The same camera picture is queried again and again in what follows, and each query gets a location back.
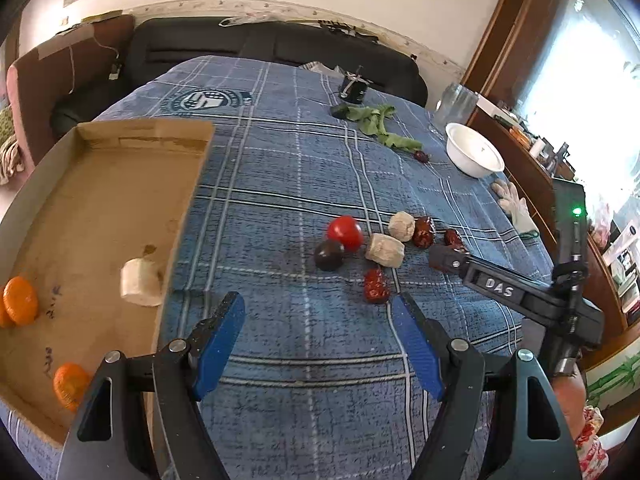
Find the white glove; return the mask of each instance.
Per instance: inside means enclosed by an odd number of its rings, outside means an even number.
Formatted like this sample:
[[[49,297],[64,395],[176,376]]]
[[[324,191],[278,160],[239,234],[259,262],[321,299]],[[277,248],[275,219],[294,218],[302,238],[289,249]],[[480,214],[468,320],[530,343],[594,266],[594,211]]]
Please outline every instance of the white glove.
[[[525,235],[527,238],[540,236],[540,231],[529,215],[527,202],[524,197],[518,198],[518,191],[511,182],[505,182],[499,178],[491,184],[491,189],[499,197],[498,205],[511,219],[513,228],[519,235]]]

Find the striped cloth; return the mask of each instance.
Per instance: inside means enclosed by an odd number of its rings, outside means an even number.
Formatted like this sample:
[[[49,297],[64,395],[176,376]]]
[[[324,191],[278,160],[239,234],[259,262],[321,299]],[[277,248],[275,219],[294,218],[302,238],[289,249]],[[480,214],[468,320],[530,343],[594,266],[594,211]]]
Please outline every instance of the striped cloth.
[[[429,214],[440,240],[456,228],[473,254],[550,277],[540,241],[521,240],[495,202],[494,176],[457,170],[428,112],[373,89],[364,102],[396,107],[386,127],[420,140],[431,159],[421,164],[332,118],[339,83],[290,66],[200,57],[98,118],[183,116],[216,125],[159,345],[188,335],[227,291],[243,295],[246,322],[219,386],[200,406],[233,479],[404,479],[433,426],[438,403],[420,388],[389,306],[364,301],[362,278],[372,266],[364,250],[335,272],[313,264],[332,218],[351,215],[370,235],[398,210]],[[407,244],[402,266],[385,274],[451,336],[485,352],[516,348],[520,316],[431,270],[428,251]],[[482,460],[485,396],[465,478],[477,477]]]

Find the cardboard box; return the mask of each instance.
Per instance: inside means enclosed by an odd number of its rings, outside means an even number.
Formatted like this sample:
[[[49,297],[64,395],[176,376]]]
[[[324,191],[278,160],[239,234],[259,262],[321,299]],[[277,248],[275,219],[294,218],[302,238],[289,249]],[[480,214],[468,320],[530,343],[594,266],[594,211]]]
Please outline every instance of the cardboard box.
[[[156,350],[162,306],[120,299],[120,268],[155,247],[171,276],[184,216],[213,135],[209,122],[79,124],[37,165],[0,222],[0,284],[35,286],[36,321],[0,329],[0,397],[54,447],[74,414],[57,401],[56,369],[94,372],[103,356]]]

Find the wooden cabinet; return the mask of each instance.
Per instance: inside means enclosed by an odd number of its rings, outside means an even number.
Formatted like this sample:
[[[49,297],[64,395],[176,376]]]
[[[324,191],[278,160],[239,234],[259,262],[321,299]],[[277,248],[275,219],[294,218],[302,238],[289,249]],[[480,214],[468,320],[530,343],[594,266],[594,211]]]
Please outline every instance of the wooden cabinet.
[[[468,125],[489,139],[502,155],[506,167],[504,172],[515,184],[520,196],[526,199],[531,218],[540,229],[540,237],[553,258],[557,244],[553,212],[555,197],[551,178],[505,128],[484,112],[476,110]],[[603,343],[606,346],[626,331],[626,319],[620,309],[618,288],[590,236],[587,263],[589,277],[584,287],[584,297],[605,314]],[[594,364],[599,362],[598,352],[594,352],[590,358]]]

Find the window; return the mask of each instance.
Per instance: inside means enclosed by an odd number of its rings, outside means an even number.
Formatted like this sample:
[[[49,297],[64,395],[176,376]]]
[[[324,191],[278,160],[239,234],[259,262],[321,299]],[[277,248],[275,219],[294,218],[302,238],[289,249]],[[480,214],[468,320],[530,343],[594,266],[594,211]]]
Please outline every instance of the window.
[[[640,216],[640,49],[608,0],[564,0],[516,111],[556,150],[569,144],[589,210]]]

